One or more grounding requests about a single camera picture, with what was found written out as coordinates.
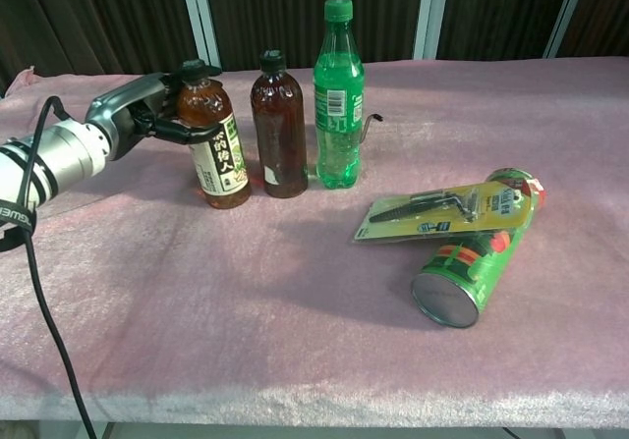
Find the pink tablecloth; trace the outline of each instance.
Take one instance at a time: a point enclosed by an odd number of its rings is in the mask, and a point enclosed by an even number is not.
[[[304,89],[315,162],[310,71]],[[629,60],[367,65],[364,173],[289,200],[259,186],[255,72],[225,74],[252,198],[210,209],[186,148],[146,139],[43,207],[49,304],[95,419],[629,427]],[[82,118],[124,77],[22,77],[0,138],[56,93]],[[481,321],[441,328],[410,281],[434,243],[359,246],[378,196],[514,166],[548,190]],[[0,254],[0,418],[77,418],[22,250]]]

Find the amber bottle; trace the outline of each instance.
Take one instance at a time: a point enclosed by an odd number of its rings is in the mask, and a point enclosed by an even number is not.
[[[264,189],[278,198],[302,193],[308,187],[304,98],[295,79],[286,72],[281,51],[260,56],[262,76],[251,93]]]
[[[205,200],[214,208],[227,209],[243,204],[252,189],[232,104],[222,83],[211,78],[218,74],[219,69],[201,59],[186,61],[177,115],[189,127],[215,128],[208,142],[192,144],[190,149]]]

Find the can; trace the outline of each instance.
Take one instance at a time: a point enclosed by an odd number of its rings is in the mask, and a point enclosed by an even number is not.
[[[413,279],[413,298],[420,310],[446,326],[467,328],[478,321],[545,199],[540,182],[520,169],[498,169],[486,181],[500,181],[529,195],[533,211],[519,228],[449,238]]]

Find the black cable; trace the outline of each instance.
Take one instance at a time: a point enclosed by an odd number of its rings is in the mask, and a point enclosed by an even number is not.
[[[513,437],[513,439],[521,439],[520,436],[518,436],[515,432],[513,432],[511,429],[509,429],[508,427],[503,427],[502,430],[504,430],[504,432],[506,432],[507,434],[509,434],[511,437]]]
[[[39,113],[39,118],[37,119],[37,125],[32,138],[32,146],[30,147],[29,161],[22,177],[22,183],[20,184],[18,204],[22,206],[28,206],[32,169],[34,167],[35,158],[37,156],[37,150],[39,149],[39,142],[41,141],[41,134],[43,133],[43,127],[46,121],[46,117],[48,116],[48,112],[50,111],[51,106],[54,107],[55,115],[57,115],[58,117],[68,117],[68,114],[63,109],[63,105],[61,104],[61,100],[59,99],[59,97],[48,97],[43,107],[41,108],[41,113]],[[46,321],[46,325],[48,326],[48,330],[52,335],[52,339],[57,346],[57,350],[59,351],[59,355],[61,356],[61,360],[63,361],[63,366],[66,368],[66,374],[68,375],[68,380],[70,382],[70,389],[72,390],[72,395],[75,397],[75,402],[77,404],[77,408],[79,409],[79,414],[81,415],[83,425],[87,431],[87,436],[89,437],[89,439],[98,439],[91,424],[91,420],[89,419],[86,404],[84,403],[83,397],[81,396],[81,390],[79,389],[79,383],[77,382],[75,369],[72,367],[70,356],[68,356],[66,346],[61,339],[61,335],[59,334],[59,330],[55,325],[52,314],[50,314],[48,304],[46,303],[46,298],[43,294],[43,290],[41,289],[41,282],[39,281],[39,271],[37,270],[37,260],[35,258],[35,249],[32,245],[32,234],[23,228],[22,235],[24,237],[25,246],[27,248],[30,278],[32,279],[32,286],[37,297],[37,302],[39,303],[39,308],[41,309],[41,314],[43,315],[43,318]]]

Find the curtain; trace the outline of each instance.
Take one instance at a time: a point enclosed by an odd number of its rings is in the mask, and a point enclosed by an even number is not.
[[[446,0],[437,59],[541,58],[563,0]]]
[[[258,68],[259,54],[280,48],[290,68],[315,64],[323,42],[325,0],[210,0],[221,65]],[[364,62],[410,59],[420,0],[353,0],[353,32]]]
[[[579,0],[557,56],[629,56],[629,0]]]
[[[197,57],[185,0],[0,0],[0,89],[44,76],[172,71]]]

